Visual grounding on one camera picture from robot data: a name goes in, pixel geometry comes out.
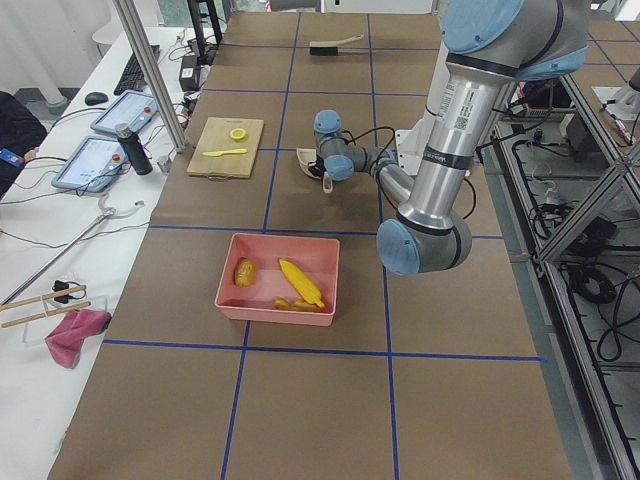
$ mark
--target person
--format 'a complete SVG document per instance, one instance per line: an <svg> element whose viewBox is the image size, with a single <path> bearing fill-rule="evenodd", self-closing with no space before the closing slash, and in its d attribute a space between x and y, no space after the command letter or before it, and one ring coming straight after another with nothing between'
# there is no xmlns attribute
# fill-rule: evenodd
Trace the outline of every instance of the person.
<svg viewBox="0 0 640 480"><path fill-rule="evenodd" d="M15 97L0 91L0 150L20 157L16 167L0 160L0 198L9 190L24 166L36 158L38 147L47 136L40 121Z"/></svg>

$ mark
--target black keyboard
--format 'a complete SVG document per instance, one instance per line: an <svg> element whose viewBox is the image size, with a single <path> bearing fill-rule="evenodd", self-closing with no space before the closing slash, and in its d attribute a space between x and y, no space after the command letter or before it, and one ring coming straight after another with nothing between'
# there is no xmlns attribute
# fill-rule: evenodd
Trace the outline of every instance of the black keyboard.
<svg viewBox="0 0 640 480"><path fill-rule="evenodd" d="M160 56L160 45L151 45L151 51L156 57L156 60L158 60L158 57ZM120 80L118 80L118 84L116 85L113 94L120 95L125 90L141 92L146 85L147 82L144 81L142 68L138 63L138 59L132 53L124 67L124 70L122 71L122 75L120 75Z"/></svg>

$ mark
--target person's hand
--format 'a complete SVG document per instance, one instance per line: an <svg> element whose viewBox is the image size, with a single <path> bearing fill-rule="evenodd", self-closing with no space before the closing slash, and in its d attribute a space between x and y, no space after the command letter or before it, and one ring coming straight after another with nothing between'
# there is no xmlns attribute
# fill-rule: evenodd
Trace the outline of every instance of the person's hand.
<svg viewBox="0 0 640 480"><path fill-rule="evenodd" d="M38 156L38 147L32 148L24 154L24 163L29 163L31 160Z"/></svg>

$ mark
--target robotic arm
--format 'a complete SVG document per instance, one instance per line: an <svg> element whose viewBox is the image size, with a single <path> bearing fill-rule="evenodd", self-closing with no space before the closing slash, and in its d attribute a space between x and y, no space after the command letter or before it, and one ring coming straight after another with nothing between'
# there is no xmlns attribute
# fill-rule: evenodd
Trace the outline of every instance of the robotic arm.
<svg viewBox="0 0 640 480"><path fill-rule="evenodd" d="M397 207L377 234L378 253L398 275L446 270L471 250L452 210L502 88L554 78L586 58L590 0L452 0L442 22L449 81L415 180L391 152L348 144L339 115L315 119L316 147L334 181L369 173Z"/></svg>

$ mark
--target pink plastic bin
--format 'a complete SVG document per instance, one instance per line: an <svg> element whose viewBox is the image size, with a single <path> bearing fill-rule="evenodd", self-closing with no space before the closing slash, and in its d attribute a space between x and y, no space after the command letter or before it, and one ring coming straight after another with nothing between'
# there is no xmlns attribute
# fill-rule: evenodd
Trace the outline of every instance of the pink plastic bin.
<svg viewBox="0 0 640 480"><path fill-rule="evenodd" d="M339 254L340 242L334 239L236 233L231 239L215 305L234 320L329 326L336 312ZM256 278L249 287L237 287L233 281L241 258L256 264ZM278 297L290 302L300 298L280 270L281 258L295 263L318 286L325 304L321 313L273 308Z"/></svg>

